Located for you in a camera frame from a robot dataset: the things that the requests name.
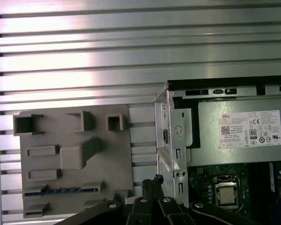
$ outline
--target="green circuit board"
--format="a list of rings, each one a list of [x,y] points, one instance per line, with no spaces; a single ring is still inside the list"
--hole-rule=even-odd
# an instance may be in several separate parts
[[[242,214],[243,216],[251,216],[250,189],[248,182],[248,166],[247,164],[233,165],[207,165],[195,166],[188,168],[189,183],[194,187],[202,199],[215,204],[215,185],[214,177],[235,175],[238,177],[238,209],[230,210]]]

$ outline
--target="cpu socket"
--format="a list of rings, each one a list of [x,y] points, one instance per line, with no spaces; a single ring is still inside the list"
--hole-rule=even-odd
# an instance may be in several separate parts
[[[215,204],[223,209],[239,209],[237,176],[214,177]]]

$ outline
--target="metal slat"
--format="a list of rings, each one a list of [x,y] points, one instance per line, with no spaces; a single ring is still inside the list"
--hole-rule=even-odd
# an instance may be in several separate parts
[[[0,135],[0,150],[18,150],[20,149],[20,137],[13,135]]]
[[[21,155],[20,154],[5,154],[0,155],[0,161],[1,162],[14,162],[14,161],[20,161]]]
[[[133,167],[133,181],[142,182],[144,179],[153,179],[157,174],[157,166],[137,166]]]
[[[21,170],[21,162],[1,163],[1,171]]]
[[[22,175],[17,174],[4,174],[1,175],[1,190],[21,190],[22,189]]]
[[[106,43],[102,46],[114,41],[122,40],[123,44],[129,40],[141,41],[158,40],[159,38],[190,38],[192,42],[222,42],[225,40],[236,41],[240,40],[270,40],[271,37],[276,36],[281,39],[281,24],[269,25],[255,25],[255,26],[204,26],[204,27],[191,27],[191,28],[172,28],[172,29],[158,29],[158,30],[122,30],[122,31],[102,31],[102,32],[89,32],[89,33],[69,33],[69,34],[44,34],[44,35],[21,35],[11,37],[0,37],[1,47],[9,47],[10,45],[25,45],[25,44],[54,44],[50,45],[55,48],[59,44],[75,43],[78,45],[80,42],[94,42]],[[27,48],[22,46],[21,52],[27,51]]]
[[[131,143],[155,142],[155,127],[130,128]]]
[[[132,9],[132,8],[172,8],[189,6],[226,6],[226,5],[254,5],[254,4],[281,4],[281,0],[57,0],[54,3],[50,0],[0,0],[0,14],[19,14],[19,13],[48,13],[48,12],[68,12],[86,10],[109,10],[109,9]]]
[[[40,100],[84,99],[113,96],[147,96],[157,95],[163,85],[148,85],[148,87],[106,87],[98,90],[60,90],[36,93],[20,93],[0,96],[0,103],[29,102]]]
[[[46,102],[26,102],[26,103],[6,103],[0,104],[0,111],[23,111],[32,109],[44,108],[67,108],[81,107],[90,105],[117,105],[117,104],[142,104],[152,103],[156,95],[153,96],[135,96],[135,97],[107,97],[97,99],[82,99],[82,100],[60,100]]]
[[[164,37],[147,38],[138,40],[111,40],[93,42],[71,42],[38,45],[8,45],[0,46],[0,53],[24,53],[37,51],[62,51],[78,49],[97,49],[111,47],[135,47],[135,46],[159,46],[159,45],[195,45],[195,44],[217,44],[217,43],[245,43],[258,41],[281,41],[281,34],[247,34],[238,36],[211,36],[211,37]]]
[[[132,163],[154,163],[156,161],[156,154],[143,154],[132,156]]]
[[[154,107],[129,108],[130,123],[154,122]]]
[[[6,18],[0,19],[0,34],[56,30],[266,23],[269,21],[281,22],[281,7],[274,8],[274,10],[273,8],[209,9],[208,13],[205,10],[189,10],[42,16],[29,19]]]
[[[2,210],[23,210],[22,194],[2,195]]]
[[[0,91],[165,83],[167,80],[281,75],[281,61],[200,64],[186,67],[42,72],[0,76]]]
[[[132,147],[131,154],[132,155],[156,154],[156,146]]]
[[[281,59],[281,43],[195,45],[112,52],[0,57],[0,72],[66,68]]]
[[[12,115],[0,116],[0,130],[12,130],[14,129],[14,122]]]

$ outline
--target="aluminum ridged surface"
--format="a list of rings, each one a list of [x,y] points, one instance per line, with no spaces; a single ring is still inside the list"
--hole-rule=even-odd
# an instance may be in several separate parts
[[[0,0],[0,220],[69,216],[23,220],[12,115],[127,104],[140,195],[157,170],[153,101],[167,80],[263,75],[281,75],[281,0]]]

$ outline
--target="motherboard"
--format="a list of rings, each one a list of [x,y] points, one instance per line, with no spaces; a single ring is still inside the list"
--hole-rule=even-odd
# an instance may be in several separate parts
[[[189,167],[189,183],[209,203],[250,217],[247,164]]]

